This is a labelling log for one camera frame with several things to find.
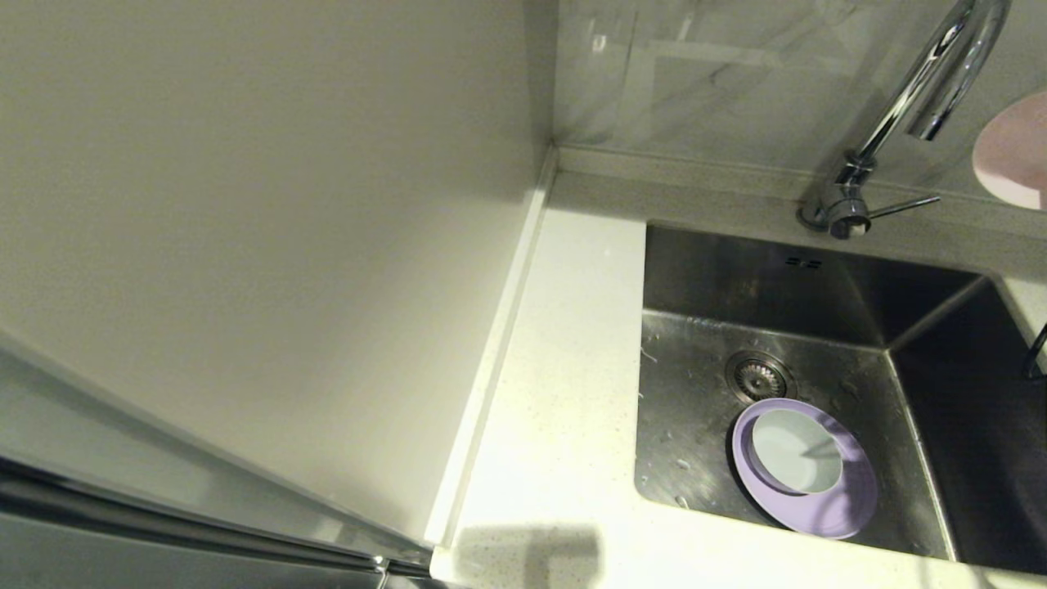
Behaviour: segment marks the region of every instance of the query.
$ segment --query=speckled countertop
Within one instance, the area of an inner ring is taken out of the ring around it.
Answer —
[[[1047,319],[1047,246],[1030,234],[898,216],[903,226],[841,246],[801,231],[794,209],[778,198],[561,172],[435,576],[472,589],[1047,587],[1047,577],[806,537],[637,493],[647,219],[989,271],[1026,331]]]

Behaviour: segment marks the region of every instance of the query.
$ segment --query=drain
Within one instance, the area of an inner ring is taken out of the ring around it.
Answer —
[[[727,362],[725,379],[731,392],[749,405],[758,401],[796,399],[796,381],[778,359],[753,350],[742,350]]]

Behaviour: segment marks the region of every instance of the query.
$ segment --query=chrome faucet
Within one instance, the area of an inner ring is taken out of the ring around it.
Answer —
[[[981,70],[1007,19],[1010,0],[959,0],[913,64],[905,84],[862,146],[844,153],[844,161],[832,184],[812,192],[797,210],[797,218],[815,230],[826,230],[838,239],[864,234],[872,219],[939,200],[921,198],[870,211],[862,198],[862,186],[876,168],[876,153],[897,123],[923,92],[935,73],[951,58],[945,71],[909,127],[909,134],[933,140]],[[960,40],[966,42],[960,49]]]

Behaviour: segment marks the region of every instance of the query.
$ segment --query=sink basin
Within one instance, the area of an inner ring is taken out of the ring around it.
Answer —
[[[786,397],[875,471],[876,512],[847,542],[1047,574],[1047,404],[990,279],[656,225],[646,255],[641,495],[779,526],[729,444],[748,404]]]

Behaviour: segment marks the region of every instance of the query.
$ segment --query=backsplash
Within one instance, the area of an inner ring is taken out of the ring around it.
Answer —
[[[954,0],[561,0],[562,144],[827,172],[867,134]],[[875,181],[992,199],[981,129],[1047,89],[1047,2],[1016,0],[933,142],[898,129]]]

